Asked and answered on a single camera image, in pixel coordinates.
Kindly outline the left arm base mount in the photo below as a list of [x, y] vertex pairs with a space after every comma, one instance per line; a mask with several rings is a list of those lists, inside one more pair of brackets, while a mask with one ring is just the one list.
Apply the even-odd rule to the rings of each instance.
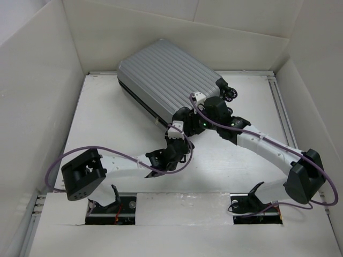
[[86, 225], [135, 225], [137, 194], [120, 194], [120, 203], [103, 207], [89, 202], [86, 211]]

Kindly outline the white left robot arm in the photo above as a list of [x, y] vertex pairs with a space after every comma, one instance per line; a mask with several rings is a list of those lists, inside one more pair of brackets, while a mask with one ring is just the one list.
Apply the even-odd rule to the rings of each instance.
[[140, 156], [129, 156], [100, 146], [85, 146], [64, 154], [81, 152], [61, 168], [69, 201], [88, 198], [107, 212], [119, 207], [115, 181], [119, 178], [156, 178], [184, 170], [192, 159], [194, 145], [188, 139], [167, 139], [167, 147]]

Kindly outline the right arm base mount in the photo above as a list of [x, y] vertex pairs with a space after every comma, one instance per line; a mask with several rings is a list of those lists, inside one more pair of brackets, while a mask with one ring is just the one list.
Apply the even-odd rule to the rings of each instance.
[[264, 184], [260, 182], [248, 193], [232, 193], [228, 212], [233, 214], [234, 225], [283, 224], [279, 207], [262, 203], [256, 191]]

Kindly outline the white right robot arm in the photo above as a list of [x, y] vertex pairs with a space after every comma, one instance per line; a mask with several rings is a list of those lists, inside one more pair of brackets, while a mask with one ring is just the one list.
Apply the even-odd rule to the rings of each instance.
[[243, 201], [252, 210], [259, 211], [268, 205], [286, 199], [307, 205], [326, 182], [320, 155], [310, 149], [307, 152], [288, 147], [262, 133], [249, 121], [231, 115], [220, 97], [206, 96], [200, 92], [189, 95], [193, 113], [200, 117], [199, 125], [215, 130], [217, 134], [234, 145], [245, 148], [285, 174], [284, 179], [256, 184]]

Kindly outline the grey hard-shell suitcase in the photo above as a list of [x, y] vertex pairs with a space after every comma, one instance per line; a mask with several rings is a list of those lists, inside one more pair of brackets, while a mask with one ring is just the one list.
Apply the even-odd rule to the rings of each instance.
[[194, 92], [220, 96], [228, 102], [237, 97], [237, 91], [220, 74], [166, 39], [122, 60], [117, 79], [123, 90], [163, 127], [181, 108], [192, 109], [189, 96]]

